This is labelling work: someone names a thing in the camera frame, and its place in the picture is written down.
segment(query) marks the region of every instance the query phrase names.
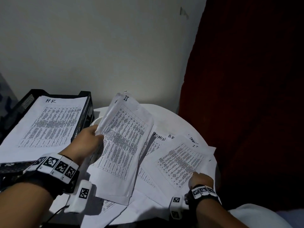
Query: white table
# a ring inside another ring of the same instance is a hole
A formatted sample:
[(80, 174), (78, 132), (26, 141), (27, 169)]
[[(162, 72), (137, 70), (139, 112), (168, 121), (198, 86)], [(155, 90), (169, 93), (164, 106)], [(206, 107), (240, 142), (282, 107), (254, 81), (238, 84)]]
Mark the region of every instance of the white table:
[[(182, 119), (180, 116), (176, 115), (175, 113), (157, 106), (153, 104), (141, 104), (143, 107), (145, 107), (154, 117), (154, 124), (158, 127), (159, 130), (161, 130), (163, 133), (167, 134), (183, 134), (183, 135), (191, 135), (193, 140), (195, 140), (198, 144), (201, 146), (208, 146), (205, 140), (202, 138), (202, 136), (196, 131), (196, 129), (191, 126), (188, 122), (186, 122), (184, 119)], [(95, 119), (98, 117), (102, 117), (105, 115), (108, 107), (102, 107), (94, 109), (94, 115)], [(210, 153), (213, 154), (215, 151), (214, 147), (209, 147)], [(208, 165), (205, 165), (203, 169), (201, 169), (200, 172), (203, 172), (209, 176), (211, 176), (213, 179), (215, 179), (215, 168), (216, 167), (216, 160), (214, 156), (211, 156), (211, 160), (208, 162)], [(68, 200), (68, 195), (61, 195), (57, 197), (51, 208), (50, 211), (52, 213), (56, 212), (58, 209), (63, 207)], [(151, 207), (152, 209), (157, 207), (157, 204), (153, 204), (154, 202), (148, 202), (150, 203), (147, 209)], [(121, 223), (129, 223), (134, 222), (137, 220), (143, 220), (143, 219), (149, 219), (151, 217), (154, 217), (154, 215), (149, 216), (148, 213), (146, 213), (147, 210), (142, 211), (144, 216), (142, 214), (134, 212), (132, 209), (125, 209), (120, 216), (118, 216), (111, 225), (121, 224)], [(73, 224), (77, 225), (77, 220), (73, 215), (63, 214), (60, 213), (59, 215), (55, 216), (52, 220), (54, 223), (63, 223), (63, 224)]]

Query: right hand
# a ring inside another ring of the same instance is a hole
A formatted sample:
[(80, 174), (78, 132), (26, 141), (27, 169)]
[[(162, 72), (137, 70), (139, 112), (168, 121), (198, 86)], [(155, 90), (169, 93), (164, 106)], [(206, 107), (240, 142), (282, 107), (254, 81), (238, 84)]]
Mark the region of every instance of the right hand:
[(198, 184), (209, 186), (213, 189), (213, 179), (206, 174), (193, 172), (188, 182), (189, 189), (192, 190)]

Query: left hand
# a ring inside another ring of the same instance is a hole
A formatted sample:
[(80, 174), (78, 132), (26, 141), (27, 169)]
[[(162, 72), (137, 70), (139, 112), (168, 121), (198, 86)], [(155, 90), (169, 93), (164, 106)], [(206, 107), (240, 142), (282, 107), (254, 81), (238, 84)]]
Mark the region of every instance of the left hand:
[(74, 140), (59, 154), (66, 155), (79, 166), (84, 159), (97, 149), (98, 145), (103, 142), (103, 135), (95, 135), (98, 125), (84, 128)]

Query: white cloth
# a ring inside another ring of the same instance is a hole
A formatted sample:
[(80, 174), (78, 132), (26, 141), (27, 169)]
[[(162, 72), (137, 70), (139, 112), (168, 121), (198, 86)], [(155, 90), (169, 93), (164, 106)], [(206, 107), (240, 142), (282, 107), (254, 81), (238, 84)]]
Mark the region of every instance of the white cloth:
[(292, 228), (275, 212), (254, 204), (244, 204), (229, 212), (249, 228)]

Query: hand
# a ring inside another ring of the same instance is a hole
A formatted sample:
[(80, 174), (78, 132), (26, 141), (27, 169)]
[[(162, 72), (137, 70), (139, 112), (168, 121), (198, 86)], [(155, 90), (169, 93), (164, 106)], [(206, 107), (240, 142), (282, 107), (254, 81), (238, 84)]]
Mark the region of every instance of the hand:
[(84, 159), (97, 149), (98, 145), (103, 141), (103, 135), (95, 135), (98, 125), (93, 125), (83, 129), (74, 140), (59, 154), (66, 155), (79, 166)]
[(206, 174), (193, 172), (188, 182), (189, 189), (192, 190), (198, 184), (209, 186), (213, 189), (213, 179)]

